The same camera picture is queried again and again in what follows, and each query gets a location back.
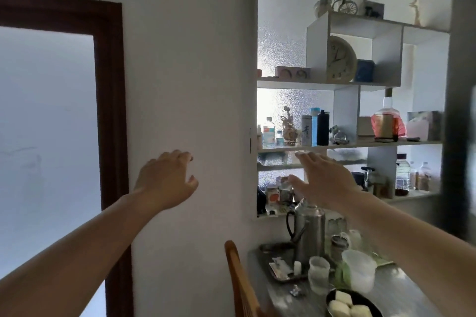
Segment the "wooden chair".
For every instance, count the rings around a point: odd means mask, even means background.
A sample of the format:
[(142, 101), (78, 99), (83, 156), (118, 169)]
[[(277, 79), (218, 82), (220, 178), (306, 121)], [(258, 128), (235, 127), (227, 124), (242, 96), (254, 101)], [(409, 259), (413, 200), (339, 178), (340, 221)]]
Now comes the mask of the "wooden chair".
[(262, 310), (232, 240), (224, 244), (234, 296), (235, 317), (268, 317)]

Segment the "clear plastic cup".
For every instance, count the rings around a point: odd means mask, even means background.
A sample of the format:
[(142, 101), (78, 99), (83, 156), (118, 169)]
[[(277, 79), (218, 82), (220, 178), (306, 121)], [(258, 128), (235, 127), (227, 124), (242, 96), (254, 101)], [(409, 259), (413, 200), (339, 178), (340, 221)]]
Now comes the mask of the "clear plastic cup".
[(323, 257), (313, 256), (309, 259), (307, 277), (311, 290), (320, 296), (329, 291), (330, 263)]

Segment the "person's right hand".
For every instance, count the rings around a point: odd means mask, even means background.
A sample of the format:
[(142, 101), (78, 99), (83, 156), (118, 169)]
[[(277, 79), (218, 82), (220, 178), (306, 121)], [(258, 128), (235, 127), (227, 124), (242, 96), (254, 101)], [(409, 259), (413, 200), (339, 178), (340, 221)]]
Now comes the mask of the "person's right hand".
[(306, 181), (310, 185), (308, 202), (321, 208), (339, 211), (341, 205), (352, 196), (362, 192), (351, 172), (326, 154), (296, 152)]

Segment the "person's right forearm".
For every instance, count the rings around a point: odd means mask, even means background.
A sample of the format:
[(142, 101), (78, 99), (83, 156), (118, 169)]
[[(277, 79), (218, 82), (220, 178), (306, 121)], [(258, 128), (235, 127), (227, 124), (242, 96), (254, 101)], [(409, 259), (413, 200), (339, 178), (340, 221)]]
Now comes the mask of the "person's right forearm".
[(476, 317), (476, 247), (366, 192), (335, 195), (344, 215), (445, 317)]

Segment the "dark brown door frame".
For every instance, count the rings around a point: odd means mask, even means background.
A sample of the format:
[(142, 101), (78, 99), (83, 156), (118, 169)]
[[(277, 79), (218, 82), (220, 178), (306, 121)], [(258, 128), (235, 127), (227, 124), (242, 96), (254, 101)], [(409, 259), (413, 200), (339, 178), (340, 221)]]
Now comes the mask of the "dark brown door frame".
[(93, 36), (101, 207), (106, 209), (129, 188), (122, 4), (0, 0), (0, 26)]

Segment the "pink box with two dials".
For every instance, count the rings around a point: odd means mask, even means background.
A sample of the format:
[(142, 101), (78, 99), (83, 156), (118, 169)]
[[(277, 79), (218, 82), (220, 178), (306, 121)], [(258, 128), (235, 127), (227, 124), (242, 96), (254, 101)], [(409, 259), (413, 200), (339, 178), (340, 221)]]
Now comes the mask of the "pink box with two dials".
[(311, 80), (311, 69), (306, 67), (277, 66), (275, 68), (277, 81), (308, 82)]

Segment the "brown spice bottle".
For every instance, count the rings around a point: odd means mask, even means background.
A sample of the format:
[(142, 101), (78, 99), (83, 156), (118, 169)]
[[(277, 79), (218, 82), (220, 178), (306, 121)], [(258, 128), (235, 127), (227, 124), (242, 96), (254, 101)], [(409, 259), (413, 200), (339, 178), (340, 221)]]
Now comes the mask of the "brown spice bottle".
[(416, 188), (421, 191), (429, 192), (431, 190), (432, 172), (428, 162), (423, 162), (417, 171)]

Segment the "small wooden figurine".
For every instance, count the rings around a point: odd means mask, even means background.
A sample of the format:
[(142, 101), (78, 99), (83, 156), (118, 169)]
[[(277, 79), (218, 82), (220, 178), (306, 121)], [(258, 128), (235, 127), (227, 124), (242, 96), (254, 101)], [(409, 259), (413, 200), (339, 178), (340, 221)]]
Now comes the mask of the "small wooden figurine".
[(414, 21), (413, 25), (417, 27), (421, 27), (421, 20), (420, 20), (420, 11), (419, 11), (419, 0), (413, 0), (410, 4), (409, 7), (413, 10), (414, 13)]

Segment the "glass jar with lid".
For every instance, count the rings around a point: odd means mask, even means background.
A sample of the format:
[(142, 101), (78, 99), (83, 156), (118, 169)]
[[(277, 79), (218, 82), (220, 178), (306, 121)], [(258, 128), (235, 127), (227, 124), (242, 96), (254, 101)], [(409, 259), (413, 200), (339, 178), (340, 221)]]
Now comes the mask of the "glass jar with lid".
[(292, 204), (294, 202), (294, 188), (289, 182), (289, 177), (278, 177), (277, 186), (280, 202), (282, 204)]

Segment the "dark metal tray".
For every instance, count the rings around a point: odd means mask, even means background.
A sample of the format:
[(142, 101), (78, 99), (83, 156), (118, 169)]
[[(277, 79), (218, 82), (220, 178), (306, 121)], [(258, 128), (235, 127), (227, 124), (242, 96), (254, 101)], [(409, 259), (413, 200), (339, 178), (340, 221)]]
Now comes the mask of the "dark metal tray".
[[(288, 277), (276, 276), (270, 265), (275, 263), (275, 259), (283, 260), (289, 267), (290, 273)], [(277, 283), (290, 284), (307, 280), (307, 273), (310, 269), (309, 258), (306, 262), (302, 262), (301, 274), (294, 275), (295, 246), (291, 242), (261, 244), (258, 248), (258, 260), (264, 268), (265, 275)]]

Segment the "clear bottle with blue label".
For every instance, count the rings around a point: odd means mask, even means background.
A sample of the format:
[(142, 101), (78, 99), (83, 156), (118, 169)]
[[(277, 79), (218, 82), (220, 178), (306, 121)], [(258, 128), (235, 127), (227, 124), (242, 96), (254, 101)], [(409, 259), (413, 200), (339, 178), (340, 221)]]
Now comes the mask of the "clear bottle with blue label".
[(262, 125), (263, 148), (270, 148), (276, 145), (276, 124), (272, 117), (266, 117), (266, 121)]

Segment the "black bottle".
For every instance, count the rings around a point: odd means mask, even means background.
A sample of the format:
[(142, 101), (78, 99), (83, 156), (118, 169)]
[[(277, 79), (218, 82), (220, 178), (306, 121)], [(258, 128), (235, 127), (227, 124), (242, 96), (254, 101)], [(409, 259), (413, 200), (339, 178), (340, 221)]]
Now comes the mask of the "black bottle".
[(317, 146), (329, 145), (330, 113), (321, 110), (317, 117)]

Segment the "glass bottle with red liquid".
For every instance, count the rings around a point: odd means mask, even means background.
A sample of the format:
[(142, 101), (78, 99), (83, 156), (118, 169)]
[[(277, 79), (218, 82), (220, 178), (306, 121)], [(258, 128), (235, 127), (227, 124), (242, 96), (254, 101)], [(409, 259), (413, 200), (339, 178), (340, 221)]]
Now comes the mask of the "glass bottle with red liquid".
[(371, 116), (376, 140), (398, 141), (400, 113), (393, 108), (393, 89), (386, 88), (383, 107)]

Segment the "small glass ornament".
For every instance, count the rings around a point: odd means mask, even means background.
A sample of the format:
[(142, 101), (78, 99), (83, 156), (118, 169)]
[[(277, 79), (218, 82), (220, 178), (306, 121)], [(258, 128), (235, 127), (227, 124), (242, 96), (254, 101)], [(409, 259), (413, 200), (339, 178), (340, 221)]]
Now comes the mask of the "small glass ornament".
[(332, 145), (347, 145), (349, 140), (347, 135), (342, 132), (338, 125), (334, 125), (329, 129), (329, 143)]

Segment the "stainless steel pitcher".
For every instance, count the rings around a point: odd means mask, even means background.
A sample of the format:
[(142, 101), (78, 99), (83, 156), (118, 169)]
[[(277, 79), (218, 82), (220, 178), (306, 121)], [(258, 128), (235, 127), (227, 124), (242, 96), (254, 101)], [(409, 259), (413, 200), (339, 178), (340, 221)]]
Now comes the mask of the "stainless steel pitcher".
[(301, 263), (303, 271), (308, 271), (312, 257), (325, 256), (324, 209), (302, 199), (286, 214), (286, 225), (294, 246), (294, 261)]

